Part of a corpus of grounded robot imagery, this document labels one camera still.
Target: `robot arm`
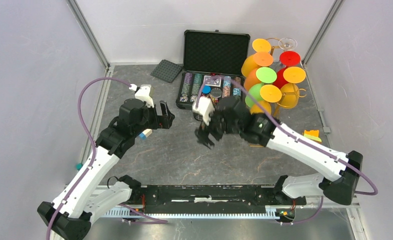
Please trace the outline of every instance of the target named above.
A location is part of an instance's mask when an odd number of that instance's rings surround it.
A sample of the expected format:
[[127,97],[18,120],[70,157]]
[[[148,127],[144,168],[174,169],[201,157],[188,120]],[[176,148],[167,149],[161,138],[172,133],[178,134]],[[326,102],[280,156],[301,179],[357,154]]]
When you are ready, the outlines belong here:
[[352,151],[348,154],[330,149],[314,142],[289,128],[286,124],[276,127],[264,113],[251,114],[245,104],[234,97],[225,97],[213,106],[207,97],[201,97],[199,105],[193,105],[193,111],[202,115],[203,122],[195,130],[198,142],[210,147],[214,143],[209,139],[211,134],[219,141],[223,134],[239,134],[251,144],[285,153],[298,161],[312,167],[318,173],[307,176],[281,176],[275,185],[278,194],[295,199],[302,196],[326,196],[332,201],[350,205],[354,196],[359,176],[347,167],[312,147],[301,143],[303,139],[311,145],[323,149],[339,159],[360,169],[363,156]]
[[[91,167],[91,157],[83,164],[67,188],[51,202],[42,202],[37,209],[40,217],[48,225],[55,209],[62,203],[52,230],[66,240],[81,240],[88,233],[91,225],[107,211],[123,203],[131,197],[134,179],[122,181],[90,199],[107,172],[123,157],[126,151],[135,144],[135,138],[146,129],[169,129],[175,115],[166,102],[160,101],[162,115],[157,115],[156,106],[151,98],[151,85],[133,85],[135,98],[129,98],[121,105],[116,116],[102,130],[96,140],[96,158]],[[78,179],[87,171],[83,179]],[[63,200],[70,189],[74,189],[67,201]]]

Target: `gray floor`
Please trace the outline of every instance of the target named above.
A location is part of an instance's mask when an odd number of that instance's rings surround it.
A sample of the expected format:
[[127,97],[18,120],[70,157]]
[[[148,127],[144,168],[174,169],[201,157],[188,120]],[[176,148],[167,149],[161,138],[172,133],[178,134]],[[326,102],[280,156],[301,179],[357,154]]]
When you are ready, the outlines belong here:
[[[125,154],[102,180],[111,176],[130,175],[142,184],[274,184],[281,175],[301,176],[315,173],[307,165],[280,152],[262,147],[250,147],[238,136],[224,136],[209,150],[197,143],[194,129],[200,122],[190,110],[177,108],[175,101],[180,87],[180,76],[167,83],[150,76],[155,65],[116,66],[113,77],[136,85],[151,84],[153,100],[167,102],[176,119],[170,129],[155,130],[146,140],[136,144]],[[307,89],[297,107],[281,109],[280,120],[299,133],[320,130],[323,144],[327,145],[322,124],[307,81],[299,83]],[[112,81],[101,121],[105,128],[119,114],[125,99],[133,98],[127,86]]]

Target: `yellow sticky note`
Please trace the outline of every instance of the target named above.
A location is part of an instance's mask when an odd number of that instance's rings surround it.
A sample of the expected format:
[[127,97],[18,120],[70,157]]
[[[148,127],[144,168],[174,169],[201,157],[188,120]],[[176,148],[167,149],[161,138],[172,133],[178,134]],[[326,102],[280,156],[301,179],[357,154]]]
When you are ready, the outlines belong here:
[[319,130],[310,130],[310,131],[304,130],[304,137],[321,143],[322,140],[319,137],[319,132],[320,132]]

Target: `wine glass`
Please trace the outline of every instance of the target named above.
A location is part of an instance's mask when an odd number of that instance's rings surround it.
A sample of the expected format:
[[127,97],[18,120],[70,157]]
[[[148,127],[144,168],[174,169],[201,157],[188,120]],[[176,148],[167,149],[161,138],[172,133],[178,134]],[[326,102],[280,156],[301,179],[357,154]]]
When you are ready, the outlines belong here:
[[292,38],[284,37],[279,40],[279,48],[283,49],[284,51],[291,51],[297,47],[297,41]]

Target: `teal connector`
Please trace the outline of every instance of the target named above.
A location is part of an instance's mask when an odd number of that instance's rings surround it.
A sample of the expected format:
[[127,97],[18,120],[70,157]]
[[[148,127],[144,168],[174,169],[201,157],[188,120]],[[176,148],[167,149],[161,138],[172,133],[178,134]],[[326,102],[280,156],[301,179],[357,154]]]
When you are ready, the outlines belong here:
[[81,164],[81,163],[76,164],[76,169],[77,170],[80,170],[82,167],[83,167],[83,164]]

